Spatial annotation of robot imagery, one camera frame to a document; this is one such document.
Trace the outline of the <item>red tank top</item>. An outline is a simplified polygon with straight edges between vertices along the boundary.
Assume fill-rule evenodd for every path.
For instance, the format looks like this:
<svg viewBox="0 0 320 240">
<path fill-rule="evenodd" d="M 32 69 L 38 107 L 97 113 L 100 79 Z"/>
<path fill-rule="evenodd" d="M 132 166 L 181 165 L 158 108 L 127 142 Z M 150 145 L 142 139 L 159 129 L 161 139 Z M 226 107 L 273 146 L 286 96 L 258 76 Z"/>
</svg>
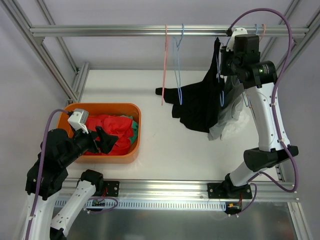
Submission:
<svg viewBox="0 0 320 240">
<path fill-rule="evenodd" d="M 88 130 L 95 131 L 96 127 L 102 127 L 103 130 L 113 136 L 118 136 L 118 140 L 113 146 L 109 156 L 123 156 L 129 153 L 131 142 L 124 136 L 126 129 L 131 130 L 132 120 L 117 115 L 97 115 L 89 116 L 85 123 Z"/>
</svg>

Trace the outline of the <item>green tank top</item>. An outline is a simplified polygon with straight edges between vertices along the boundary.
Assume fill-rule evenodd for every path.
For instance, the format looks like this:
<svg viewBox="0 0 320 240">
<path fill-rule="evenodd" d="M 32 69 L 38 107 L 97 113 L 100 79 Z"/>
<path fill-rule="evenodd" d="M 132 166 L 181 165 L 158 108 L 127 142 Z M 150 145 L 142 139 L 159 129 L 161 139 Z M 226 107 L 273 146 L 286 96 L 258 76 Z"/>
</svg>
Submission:
<svg viewBox="0 0 320 240">
<path fill-rule="evenodd" d="M 130 145 L 132 146 L 139 135 L 139 124 L 136 121 L 134 121 L 134 118 L 132 116 L 121 115 L 121 117 L 128 118 L 128 119 L 132 120 L 131 129 L 129 129 L 129 128 L 126 129 L 125 133 L 123 135 L 127 139 L 130 140 Z"/>
</svg>

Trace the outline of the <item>grey tank top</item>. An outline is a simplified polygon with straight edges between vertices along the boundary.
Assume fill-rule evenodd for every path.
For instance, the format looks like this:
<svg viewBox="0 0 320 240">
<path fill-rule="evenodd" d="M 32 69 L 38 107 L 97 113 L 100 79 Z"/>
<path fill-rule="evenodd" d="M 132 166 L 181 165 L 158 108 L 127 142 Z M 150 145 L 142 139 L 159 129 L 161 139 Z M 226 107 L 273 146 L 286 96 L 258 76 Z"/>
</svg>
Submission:
<svg viewBox="0 0 320 240">
<path fill-rule="evenodd" d="M 244 92 L 244 87 L 236 76 L 227 76 L 225 78 L 224 106 L 219 110 L 217 123 L 209 129 L 207 137 L 210 141 L 220 140 L 220 135 L 226 124 L 232 119 L 237 120 L 241 112 L 246 112 L 242 97 Z"/>
</svg>

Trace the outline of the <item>black tank top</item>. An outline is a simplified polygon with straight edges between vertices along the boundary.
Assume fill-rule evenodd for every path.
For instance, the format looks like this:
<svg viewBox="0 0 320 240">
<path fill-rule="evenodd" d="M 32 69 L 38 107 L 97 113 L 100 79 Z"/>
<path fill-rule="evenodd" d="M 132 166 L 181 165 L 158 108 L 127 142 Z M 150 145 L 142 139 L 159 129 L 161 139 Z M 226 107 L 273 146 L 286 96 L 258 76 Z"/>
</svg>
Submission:
<svg viewBox="0 0 320 240">
<path fill-rule="evenodd" d="M 189 130 L 208 133 L 218 122 L 218 114 L 222 108 L 220 95 L 225 87 L 224 79 L 218 75 L 220 47 L 220 39 L 216 38 L 211 64 L 203 80 L 181 88 L 182 104 L 177 88 L 155 89 L 156 95 L 164 95 L 164 101 L 172 104 L 172 117 L 179 119 Z"/>
</svg>

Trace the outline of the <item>blue wire hanger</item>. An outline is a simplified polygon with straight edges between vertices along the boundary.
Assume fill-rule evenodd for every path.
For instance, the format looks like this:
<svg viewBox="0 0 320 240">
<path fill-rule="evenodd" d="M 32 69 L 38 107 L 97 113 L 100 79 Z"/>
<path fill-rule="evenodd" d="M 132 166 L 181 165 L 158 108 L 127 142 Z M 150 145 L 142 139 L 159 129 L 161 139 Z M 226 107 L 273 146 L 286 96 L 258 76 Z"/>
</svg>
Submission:
<svg viewBox="0 0 320 240">
<path fill-rule="evenodd" d="M 176 80 L 177 94 L 178 94 L 178 102 L 181 106 L 183 104 L 183 93 L 181 87 L 181 67 L 180 67 L 180 46 L 184 37 L 185 25 L 181 24 L 181 35 L 178 40 L 176 37 L 173 37 L 172 43 L 172 54 L 173 54 L 173 71 Z"/>
</svg>

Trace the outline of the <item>pink wire hanger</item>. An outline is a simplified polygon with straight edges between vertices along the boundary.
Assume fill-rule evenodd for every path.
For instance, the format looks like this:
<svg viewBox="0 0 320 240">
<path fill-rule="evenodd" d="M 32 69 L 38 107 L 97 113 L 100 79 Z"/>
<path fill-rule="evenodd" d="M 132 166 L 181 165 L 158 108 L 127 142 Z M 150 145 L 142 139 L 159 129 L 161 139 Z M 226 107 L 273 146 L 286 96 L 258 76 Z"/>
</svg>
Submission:
<svg viewBox="0 0 320 240">
<path fill-rule="evenodd" d="M 163 61 L 163 75 L 162 75 L 162 88 L 161 88 L 161 106 L 163 106 L 164 93 L 165 93 L 165 83 L 166 83 L 166 73 L 167 73 L 167 61 L 168 61 L 168 25 L 165 25 L 165 42 L 164 42 L 164 61 Z"/>
</svg>

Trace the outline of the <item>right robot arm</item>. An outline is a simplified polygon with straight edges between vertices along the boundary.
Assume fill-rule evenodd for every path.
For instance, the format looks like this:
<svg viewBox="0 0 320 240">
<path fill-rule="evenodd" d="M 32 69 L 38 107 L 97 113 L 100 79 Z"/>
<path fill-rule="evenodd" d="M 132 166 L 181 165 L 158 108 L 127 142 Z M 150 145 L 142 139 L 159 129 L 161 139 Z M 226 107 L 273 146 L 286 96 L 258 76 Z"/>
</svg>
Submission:
<svg viewBox="0 0 320 240">
<path fill-rule="evenodd" d="M 245 196 L 250 180 L 299 153 L 286 137 L 281 120 L 275 65 L 260 60 L 259 43 L 255 34 L 240 34 L 221 49 L 221 73 L 236 76 L 243 85 L 258 133 L 258 146 L 245 150 L 241 165 L 215 189 L 227 199 Z"/>
</svg>

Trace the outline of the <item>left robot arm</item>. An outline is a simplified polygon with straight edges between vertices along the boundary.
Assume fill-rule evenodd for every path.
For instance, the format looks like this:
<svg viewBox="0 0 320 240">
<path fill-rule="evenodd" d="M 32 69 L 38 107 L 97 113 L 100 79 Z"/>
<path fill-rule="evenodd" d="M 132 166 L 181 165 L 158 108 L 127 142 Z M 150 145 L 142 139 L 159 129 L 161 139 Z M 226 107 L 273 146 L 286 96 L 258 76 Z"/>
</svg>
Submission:
<svg viewBox="0 0 320 240">
<path fill-rule="evenodd" d="M 27 173 L 25 240 L 65 240 L 90 197 L 107 195 L 103 174 L 86 170 L 81 174 L 69 201 L 53 217 L 56 200 L 68 176 L 67 167 L 86 152 L 108 154 L 117 140 L 117 136 L 107 134 L 100 126 L 88 133 L 75 130 L 72 137 L 61 128 L 45 133 L 38 159 Z"/>
</svg>

